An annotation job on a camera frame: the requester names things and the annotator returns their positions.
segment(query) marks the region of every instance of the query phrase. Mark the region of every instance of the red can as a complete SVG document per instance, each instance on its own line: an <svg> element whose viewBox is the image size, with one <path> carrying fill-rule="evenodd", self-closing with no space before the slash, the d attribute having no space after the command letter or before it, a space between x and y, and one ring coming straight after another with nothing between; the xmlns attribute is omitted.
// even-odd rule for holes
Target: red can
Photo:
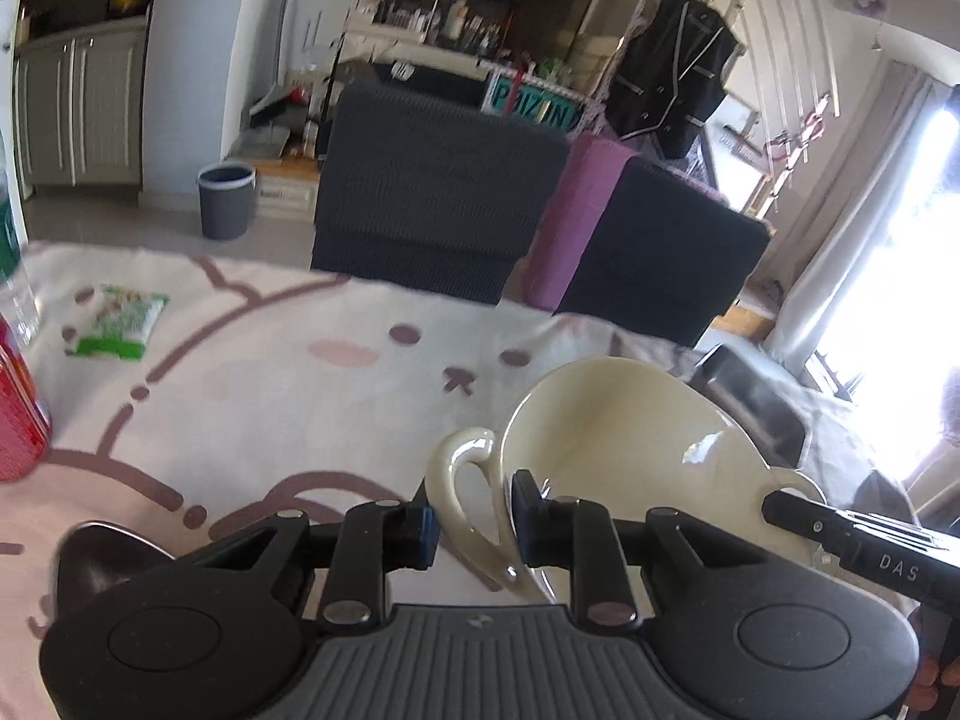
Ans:
<svg viewBox="0 0 960 720"><path fill-rule="evenodd" d="M0 482L30 473L50 445L50 415L13 338L0 317Z"/></svg>

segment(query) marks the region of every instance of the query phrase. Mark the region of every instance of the sign with text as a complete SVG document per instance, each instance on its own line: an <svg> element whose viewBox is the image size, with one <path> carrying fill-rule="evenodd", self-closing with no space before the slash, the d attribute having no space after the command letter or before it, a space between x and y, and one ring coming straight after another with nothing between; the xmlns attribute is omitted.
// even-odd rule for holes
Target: sign with text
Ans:
<svg viewBox="0 0 960 720"><path fill-rule="evenodd" d="M514 81L507 76L494 74L488 89L488 113L502 114L510 98L510 90ZM570 132L580 120L580 107L573 100L566 100L545 89L536 88L530 84L521 84L517 103L514 106L514 116L528 119L531 122L540 122L549 127Z"/></svg>

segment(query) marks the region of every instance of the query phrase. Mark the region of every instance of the white teacup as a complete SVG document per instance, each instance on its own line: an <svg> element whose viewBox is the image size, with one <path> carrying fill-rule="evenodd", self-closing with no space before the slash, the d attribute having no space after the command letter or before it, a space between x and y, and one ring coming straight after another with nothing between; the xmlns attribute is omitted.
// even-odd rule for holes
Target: white teacup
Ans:
<svg viewBox="0 0 960 720"><path fill-rule="evenodd" d="M464 464L483 471L493 498L499 543L464 514L454 479ZM747 434L722 410L682 382L623 358L573 362L550 373L514 411L499 440L472 428L440 445L426 474L426 491L443 531L478 570L520 598L568 600L568 575L531 570L517 552L510 516L510 480L529 469L549 497L597 501L613 517L642 520L668 506L803 565L814 546L768 525L760 513L773 490L792 488L823 502L808 477L767 466ZM637 603L650 613L638 569L631 569Z"/></svg>

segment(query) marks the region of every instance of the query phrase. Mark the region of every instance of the curtain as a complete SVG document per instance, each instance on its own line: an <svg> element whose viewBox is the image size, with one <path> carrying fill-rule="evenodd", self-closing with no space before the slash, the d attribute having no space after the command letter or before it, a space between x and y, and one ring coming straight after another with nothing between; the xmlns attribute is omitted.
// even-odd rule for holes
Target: curtain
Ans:
<svg viewBox="0 0 960 720"><path fill-rule="evenodd" d="M771 272L784 275L789 292L764 348L795 375L871 251L886 240L923 129L948 94L916 68L891 62L877 96L863 103L870 108L843 166L776 252Z"/></svg>
<svg viewBox="0 0 960 720"><path fill-rule="evenodd" d="M960 367L944 383L943 437L904 481L920 521L949 525L960 517Z"/></svg>

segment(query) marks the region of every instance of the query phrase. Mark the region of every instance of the plastic water bottle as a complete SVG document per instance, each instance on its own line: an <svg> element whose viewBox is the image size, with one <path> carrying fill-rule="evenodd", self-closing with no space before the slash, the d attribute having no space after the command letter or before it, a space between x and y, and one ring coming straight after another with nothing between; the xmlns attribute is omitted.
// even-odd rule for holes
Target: plastic water bottle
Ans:
<svg viewBox="0 0 960 720"><path fill-rule="evenodd" d="M26 349L40 328L40 312L21 262L13 206L5 187L0 186L0 193L0 317L6 319L18 346Z"/></svg>

